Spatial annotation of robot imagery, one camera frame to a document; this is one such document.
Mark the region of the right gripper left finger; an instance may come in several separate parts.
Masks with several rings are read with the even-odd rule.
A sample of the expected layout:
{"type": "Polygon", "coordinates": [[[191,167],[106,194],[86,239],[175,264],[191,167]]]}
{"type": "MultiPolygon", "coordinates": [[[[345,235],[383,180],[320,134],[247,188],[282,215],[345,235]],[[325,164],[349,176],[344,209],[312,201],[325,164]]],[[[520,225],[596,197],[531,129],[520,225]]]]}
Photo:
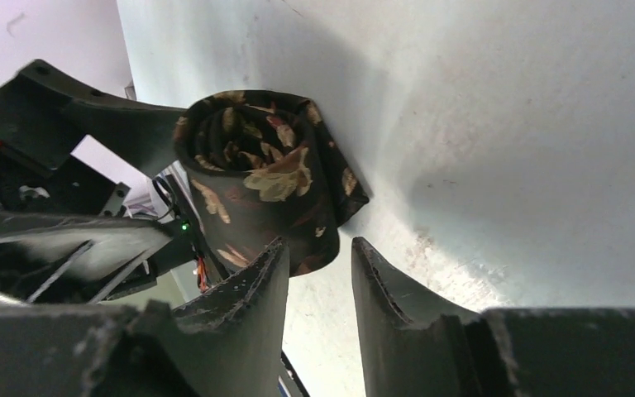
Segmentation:
{"type": "Polygon", "coordinates": [[[289,249],[172,309],[0,305],[0,396],[276,396],[289,249]]]}

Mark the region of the black gold floral tie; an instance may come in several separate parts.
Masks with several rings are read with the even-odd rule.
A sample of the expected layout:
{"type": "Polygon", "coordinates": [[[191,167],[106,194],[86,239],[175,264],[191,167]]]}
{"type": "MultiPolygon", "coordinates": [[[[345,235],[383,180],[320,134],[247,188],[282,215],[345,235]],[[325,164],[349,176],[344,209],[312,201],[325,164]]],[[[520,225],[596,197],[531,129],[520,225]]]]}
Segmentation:
{"type": "Polygon", "coordinates": [[[210,254],[229,271],[278,238],[292,276],[321,270],[339,253],[339,227],[369,201],[311,98],[216,93],[179,117],[173,143],[210,254]]]}

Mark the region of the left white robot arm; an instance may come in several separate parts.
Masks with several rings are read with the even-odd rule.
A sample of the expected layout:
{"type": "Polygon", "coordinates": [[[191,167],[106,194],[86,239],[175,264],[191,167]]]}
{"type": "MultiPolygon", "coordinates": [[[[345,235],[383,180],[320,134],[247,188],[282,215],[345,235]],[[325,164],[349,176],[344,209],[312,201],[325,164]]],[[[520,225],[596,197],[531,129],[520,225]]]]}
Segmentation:
{"type": "Polygon", "coordinates": [[[190,196],[163,169],[178,108],[97,90],[44,60],[0,87],[0,300],[91,303],[155,285],[206,243],[190,196]],[[74,156],[93,138],[160,185],[160,213],[74,156]]]}

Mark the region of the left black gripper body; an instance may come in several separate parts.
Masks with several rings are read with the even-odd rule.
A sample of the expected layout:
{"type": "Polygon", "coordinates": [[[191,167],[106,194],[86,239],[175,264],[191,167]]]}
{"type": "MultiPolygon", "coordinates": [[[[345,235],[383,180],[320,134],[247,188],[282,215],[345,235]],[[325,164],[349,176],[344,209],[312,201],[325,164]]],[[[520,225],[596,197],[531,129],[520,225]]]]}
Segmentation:
{"type": "Polygon", "coordinates": [[[73,156],[42,176],[0,152],[0,210],[121,216],[129,192],[73,156]]]}

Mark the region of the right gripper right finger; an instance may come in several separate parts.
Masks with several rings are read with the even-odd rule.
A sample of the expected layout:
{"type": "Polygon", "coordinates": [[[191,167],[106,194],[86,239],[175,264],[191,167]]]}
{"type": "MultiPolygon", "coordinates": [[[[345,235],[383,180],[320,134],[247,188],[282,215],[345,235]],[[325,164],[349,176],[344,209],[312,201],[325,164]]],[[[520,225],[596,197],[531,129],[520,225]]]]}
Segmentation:
{"type": "Polygon", "coordinates": [[[369,396],[635,396],[635,308],[475,313],[362,237],[351,277],[369,396]]]}

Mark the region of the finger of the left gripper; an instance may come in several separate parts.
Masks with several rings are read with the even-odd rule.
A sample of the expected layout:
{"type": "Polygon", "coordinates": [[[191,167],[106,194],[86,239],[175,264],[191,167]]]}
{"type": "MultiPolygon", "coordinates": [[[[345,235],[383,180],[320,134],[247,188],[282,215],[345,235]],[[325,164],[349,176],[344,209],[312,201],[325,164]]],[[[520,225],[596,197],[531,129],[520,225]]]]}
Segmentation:
{"type": "Polygon", "coordinates": [[[176,159],[172,136],[183,113],[104,93],[33,60],[0,87],[0,151],[49,176],[91,136],[152,177],[176,159]]]}
{"type": "Polygon", "coordinates": [[[0,304],[97,304],[173,237],[151,220],[0,210],[0,304]]]}

